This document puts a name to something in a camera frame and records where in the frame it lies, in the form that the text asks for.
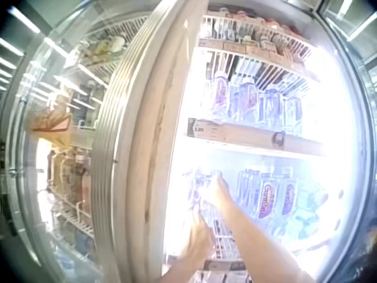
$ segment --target hand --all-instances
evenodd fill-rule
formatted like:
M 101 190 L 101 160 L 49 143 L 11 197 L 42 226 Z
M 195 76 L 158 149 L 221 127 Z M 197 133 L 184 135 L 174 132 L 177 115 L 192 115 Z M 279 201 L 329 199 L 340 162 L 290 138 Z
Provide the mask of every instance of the hand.
M 213 247 L 213 232 L 201 216 L 199 206 L 196 206 L 193 211 L 190 237 L 183 250 L 182 258 L 188 261 L 187 264 L 194 266 L 195 269 L 202 268 Z
M 205 188 L 202 198 L 218 209 L 220 209 L 225 202 L 232 201 L 229 195 L 228 184 L 224 180 L 221 172 L 213 176 L 211 183 Z

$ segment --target refrigerator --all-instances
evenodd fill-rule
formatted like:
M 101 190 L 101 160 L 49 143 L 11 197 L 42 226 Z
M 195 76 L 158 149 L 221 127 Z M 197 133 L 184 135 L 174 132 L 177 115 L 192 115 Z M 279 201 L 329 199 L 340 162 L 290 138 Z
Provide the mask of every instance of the refrigerator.
M 215 248 L 190 282 L 252 282 L 201 198 L 221 172 L 317 282 L 357 278 L 377 231 L 376 103 L 339 5 L 89 1 L 34 30 L 0 113 L 26 256 L 54 281 L 150 282 L 199 205 Z

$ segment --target bottle label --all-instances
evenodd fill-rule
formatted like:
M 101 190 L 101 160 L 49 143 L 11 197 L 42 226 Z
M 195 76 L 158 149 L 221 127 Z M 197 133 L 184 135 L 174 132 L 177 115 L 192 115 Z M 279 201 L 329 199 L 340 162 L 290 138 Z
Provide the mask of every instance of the bottle label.
M 271 213 L 273 204 L 275 202 L 276 189 L 270 182 L 263 185 L 262 202 L 259 209 L 259 218 L 265 218 Z
M 295 194 L 295 186 L 293 184 L 288 184 L 284 197 L 284 206 L 282 211 L 283 215 L 287 215 L 292 211 L 293 204 L 295 202 Z

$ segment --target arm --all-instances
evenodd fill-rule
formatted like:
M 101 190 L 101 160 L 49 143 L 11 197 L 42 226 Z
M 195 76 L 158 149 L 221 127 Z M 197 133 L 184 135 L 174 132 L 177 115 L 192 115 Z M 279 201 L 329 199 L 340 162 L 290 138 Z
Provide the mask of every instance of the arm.
M 188 282 L 202 268 L 214 246 L 214 236 L 196 207 L 193 213 L 190 237 L 182 256 L 164 274 L 159 283 Z
M 204 197 L 223 215 L 254 282 L 314 282 L 299 268 L 288 251 L 259 231 L 247 215 L 237 207 L 221 175 L 215 176 Z

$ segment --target forearm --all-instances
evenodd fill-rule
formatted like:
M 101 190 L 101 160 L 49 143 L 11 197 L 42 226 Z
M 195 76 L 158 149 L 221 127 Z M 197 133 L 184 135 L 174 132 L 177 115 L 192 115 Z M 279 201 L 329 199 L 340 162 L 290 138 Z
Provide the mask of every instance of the forearm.
M 230 199 L 222 201 L 219 209 L 254 282 L 314 282 L 287 251 L 258 230 Z
M 159 283 L 186 283 L 195 273 L 196 268 L 188 257 L 182 257 L 161 277 Z

